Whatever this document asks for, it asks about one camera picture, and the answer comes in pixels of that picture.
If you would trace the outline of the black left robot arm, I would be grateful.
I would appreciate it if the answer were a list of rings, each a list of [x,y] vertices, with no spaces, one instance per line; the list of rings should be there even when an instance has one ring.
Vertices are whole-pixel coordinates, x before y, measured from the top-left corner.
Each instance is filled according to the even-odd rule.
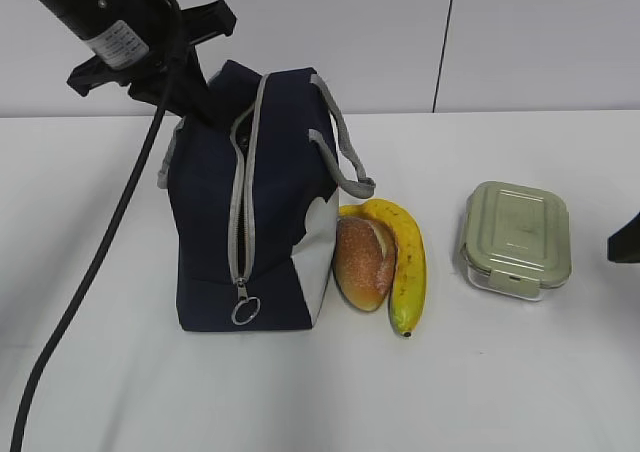
[[[38,0],[93,52],[67,83],[80,96],[108,83],[139,102],[212,125],[220,101],[204,78],[197,45],[232,35],[225,0],[183,9],[177,0]]]

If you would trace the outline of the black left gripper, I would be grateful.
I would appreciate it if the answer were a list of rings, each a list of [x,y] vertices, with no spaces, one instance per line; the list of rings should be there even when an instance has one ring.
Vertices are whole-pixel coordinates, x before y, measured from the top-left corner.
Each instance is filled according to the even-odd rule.
[[[168,31],[143,58],[115,70],[94,55],[72,70],[67,84],[85,97],[91,90],[114,82],[126,86],[132,99],[155,106],[169,87],[166,108],[170,112],[214,126],[221,114],[218,97],[204,78],[196,46],[232,35],[236,16],[224,0],[187,9],[181,9],[176,0],[165,0],[160,10],[168,13]]]

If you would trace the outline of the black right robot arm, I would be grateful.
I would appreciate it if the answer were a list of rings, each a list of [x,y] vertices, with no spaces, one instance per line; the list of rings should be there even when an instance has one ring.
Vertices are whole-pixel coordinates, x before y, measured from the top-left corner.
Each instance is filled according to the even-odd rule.
[[[608,238],[607,260],[621,264],[640,262],[640,214]]]

